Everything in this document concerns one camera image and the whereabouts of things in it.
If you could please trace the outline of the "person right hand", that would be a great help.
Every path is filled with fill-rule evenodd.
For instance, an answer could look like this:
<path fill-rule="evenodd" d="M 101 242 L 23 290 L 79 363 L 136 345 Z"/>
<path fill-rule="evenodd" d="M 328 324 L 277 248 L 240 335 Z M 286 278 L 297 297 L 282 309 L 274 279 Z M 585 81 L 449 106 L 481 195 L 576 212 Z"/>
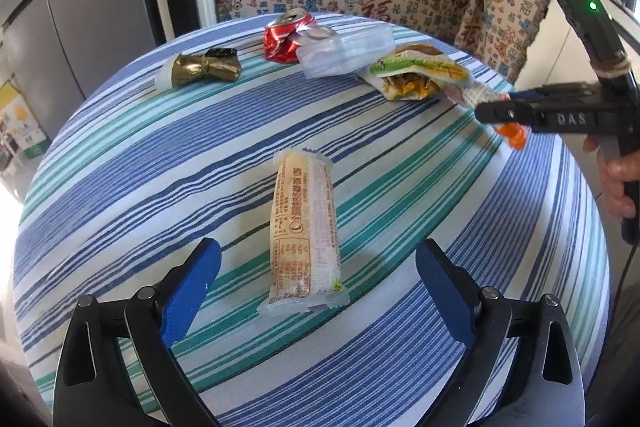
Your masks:
<path fill-rule="evenodd" d="M 637 217 L 637 205 L 625 194 L 625 184 L 640 180 L 639 153 L 606 161 L 597 140 L 591 135 L 582 143 L 582 149 L 585 153 L 597 153 L 598 173 L 608 211 L 618 220 Z"/>

